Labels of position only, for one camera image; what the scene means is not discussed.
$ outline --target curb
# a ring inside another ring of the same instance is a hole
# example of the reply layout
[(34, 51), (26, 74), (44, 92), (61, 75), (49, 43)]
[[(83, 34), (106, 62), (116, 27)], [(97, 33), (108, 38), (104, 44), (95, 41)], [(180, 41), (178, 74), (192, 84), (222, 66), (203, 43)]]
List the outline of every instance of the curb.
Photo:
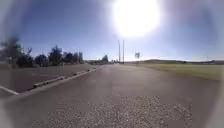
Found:
[(51, 84), (53, 82), (56, 82), (58, 80), (63, 80), (65, 79), (65, 77), (58, 77), (56, 79), (51, 79), (51, 80), (47, 80), (47, 81), (43, 81), (43, 82), (40, 82), (40, 83), (36, 83), (33, 85), (33, 88), (38, 88), (38, 87), (41, 87), (41, 86), (44, 86), (44, 85), (47, 85), (47, 84)]
[(86, 71), (76, 72), (76, 73), (73, 74), (73, 76), (75, 76), (75, 75), (79, 75), (79, 74), (82, 74), (82, 73), (85, 73), (85, 72), (86, 72)]

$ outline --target blue sky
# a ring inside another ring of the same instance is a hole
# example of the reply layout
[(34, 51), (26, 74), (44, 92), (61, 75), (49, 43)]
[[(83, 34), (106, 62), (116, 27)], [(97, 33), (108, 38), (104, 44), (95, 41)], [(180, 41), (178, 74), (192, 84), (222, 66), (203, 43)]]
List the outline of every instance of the blue sky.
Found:
[[(22, 7), (25, 9), (20, 20), (15, 14), (19, 7), (15, 6), (6, 29), (9, 34), (16, 31), (21, 45), (33, 48), (33, 56), (48, 54), (58, 45), (63, 51), (83, 52), (85, 59), (99, 59), (105, 54), (118, 59), (112, 3), (113, 0), (33, 0)], [(153, 31), (125, 39), (125, 60), (134, 60), (136, 51), (141, 52), (142, 59), (219, 59), (209, 11), (204, 7), (190, 15), (190, 10), (184, 11), (184, 18), (172, 12), (164, 14), (166, 17)]]

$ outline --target white line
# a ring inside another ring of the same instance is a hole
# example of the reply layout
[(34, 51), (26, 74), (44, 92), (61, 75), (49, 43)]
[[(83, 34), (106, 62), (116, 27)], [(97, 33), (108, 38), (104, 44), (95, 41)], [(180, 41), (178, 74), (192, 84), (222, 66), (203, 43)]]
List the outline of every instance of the white line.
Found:
[(5, 87), (3, 87), (3, 86), (0, 86), (0, 89), (4, 90), (4, 91), (6, 91), (6, 92), (12, 93), (12, 94), (14, 94), (14, 95), (18, 95), (18, 94), (19, 94), (19, 93), (15, 92), (15, 91), (12, 91), (12, 90), (10, 90), (10, 89), (8, 89), (8, 88), (5, 88)]
[(32, 74), (33, 76), (47, 76), (47, 77), (63, 77), (63, 76), (53, 76), (53, 75), (44, 75), (44, 74)]

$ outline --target light pole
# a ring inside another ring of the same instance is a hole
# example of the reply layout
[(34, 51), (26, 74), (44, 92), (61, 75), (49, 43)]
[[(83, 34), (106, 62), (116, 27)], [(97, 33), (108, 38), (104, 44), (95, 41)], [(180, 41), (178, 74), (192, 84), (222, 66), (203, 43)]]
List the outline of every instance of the light pole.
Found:
[(118, 54), (119, 54), (119, 63), (121, 62), (121, 49), (120, 49), (120, 41), (118, 40), (118, 48), (119, 48), (119, 50), (118, 50)]
[(123, 64), (124, 64), (124, 40), (123, 40)]

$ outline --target grass field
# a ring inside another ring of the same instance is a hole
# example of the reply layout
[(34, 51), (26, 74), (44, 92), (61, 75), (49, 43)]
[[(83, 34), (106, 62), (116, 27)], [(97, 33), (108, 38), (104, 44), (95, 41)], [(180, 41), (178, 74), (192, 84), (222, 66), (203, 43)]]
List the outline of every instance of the grass field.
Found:
[(213, 80), (221, 80), (222, 65), (190, 65), (190, 64), (140, 64), (147, 68), (154, 68), (174, 73), (188, 74)]

